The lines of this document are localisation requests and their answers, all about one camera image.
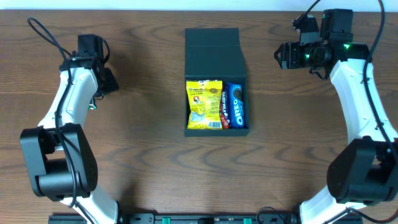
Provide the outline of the small green candy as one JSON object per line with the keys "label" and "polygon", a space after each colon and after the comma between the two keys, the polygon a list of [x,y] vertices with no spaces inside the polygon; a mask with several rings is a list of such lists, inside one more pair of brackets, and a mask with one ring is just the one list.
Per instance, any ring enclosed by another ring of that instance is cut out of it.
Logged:
{"label": "small green candy", "polygon": [[89,110],[95,110],[95,109],[97,109],[95,97],[92,97],[92,98],[91,98],[91,100],[90,100],[90,102],[89,102],[88,109],[89,109]]}

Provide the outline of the blue Oreo cookie pack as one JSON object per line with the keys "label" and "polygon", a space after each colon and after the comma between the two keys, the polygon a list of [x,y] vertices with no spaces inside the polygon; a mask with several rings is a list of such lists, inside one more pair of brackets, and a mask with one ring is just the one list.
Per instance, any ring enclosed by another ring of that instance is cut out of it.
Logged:
{"label": "blue Oreo cookie pack", "polygon": [[241,85],[227,83],[229,96],[229,112],[231,127],[233,129],[243,129],[244,127],[244,103],[243,89]]}

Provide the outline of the dark green lidded box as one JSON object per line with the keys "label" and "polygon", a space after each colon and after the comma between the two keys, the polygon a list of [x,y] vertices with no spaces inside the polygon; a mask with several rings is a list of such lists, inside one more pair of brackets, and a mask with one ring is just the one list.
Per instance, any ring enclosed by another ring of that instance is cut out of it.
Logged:
{"label": "dark green lidded box", "polygon": [[250,131],[248,78],[238,28],[186,28],[185,80],[221,80],[242,86],[242,129],[185,129],[186,137],[247,136]]}

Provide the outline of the dark blue Dairy Milk bar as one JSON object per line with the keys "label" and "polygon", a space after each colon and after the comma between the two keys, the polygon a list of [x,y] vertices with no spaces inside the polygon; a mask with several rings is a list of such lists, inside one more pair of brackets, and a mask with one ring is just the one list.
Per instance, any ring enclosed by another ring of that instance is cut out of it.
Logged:
{"label": "dark blue Dairy Milk bar", "polygon": [[223,90],[221,93],[221,110],[222,114],[228,124],[230,124],[230,115],[229,115],[229,103],[228,103],[228,91]]}

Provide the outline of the red candy bag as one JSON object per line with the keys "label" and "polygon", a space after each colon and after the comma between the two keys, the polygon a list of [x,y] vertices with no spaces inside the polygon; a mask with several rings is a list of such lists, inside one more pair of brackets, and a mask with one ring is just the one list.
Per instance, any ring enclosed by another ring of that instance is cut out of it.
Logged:
{"label": "red candy bag", "polygon": [[227,119],[228,113],[226,110],[223,108],[223,104],[220,103],[220,120],[221,120],[221,125],[223,129],[229,129],[229,121]]}

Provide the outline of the yellow snack bag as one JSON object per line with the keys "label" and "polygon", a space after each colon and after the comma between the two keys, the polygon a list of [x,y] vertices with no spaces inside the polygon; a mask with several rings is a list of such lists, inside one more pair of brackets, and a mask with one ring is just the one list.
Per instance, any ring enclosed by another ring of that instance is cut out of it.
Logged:
{"label": "yellow snack bag", "polygon": [[190,107],[187,129],[223,129],[220,118],[221,80],[187,80]]}

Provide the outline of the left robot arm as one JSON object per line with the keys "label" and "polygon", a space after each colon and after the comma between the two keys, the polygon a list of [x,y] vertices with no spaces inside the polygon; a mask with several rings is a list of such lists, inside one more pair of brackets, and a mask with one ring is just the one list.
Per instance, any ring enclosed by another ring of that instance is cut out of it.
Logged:
{"label": "left robot arm", "polygon": [[88,223],[117,223],[118,203],[98,186],[98,166],[83,132],[95,98],[117,90],[108,57],[73,54],[60,66],[60,86],[36,128],[20,136],[33,193],[75,209]]}

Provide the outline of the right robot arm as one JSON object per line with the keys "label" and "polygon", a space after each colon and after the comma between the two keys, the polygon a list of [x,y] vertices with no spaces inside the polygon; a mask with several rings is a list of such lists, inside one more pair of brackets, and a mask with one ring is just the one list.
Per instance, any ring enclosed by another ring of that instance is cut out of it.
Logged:
{"label": "right robot arm", "polygon": [[300,204],[300,223],[335,223],[397,195],[397,131],[382,106],[373,77],[372,49],[356,43],[350,9],[328,9],[322,21],[308,12],[293,21],[298,42],[274,54],[283,69],[307,68],[330,80],[345,117],[348,144],[329,165],[326,186]]}

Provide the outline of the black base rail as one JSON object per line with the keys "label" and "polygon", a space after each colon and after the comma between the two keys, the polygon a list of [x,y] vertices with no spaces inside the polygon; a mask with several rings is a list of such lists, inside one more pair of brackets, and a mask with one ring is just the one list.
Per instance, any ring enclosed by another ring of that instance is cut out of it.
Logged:
{"label": "black base rail", "polygon": [[299,218],[293,213],[266,212],[260,215],[154,215],[136,213],[122,215],[117,224],[298,224]]}

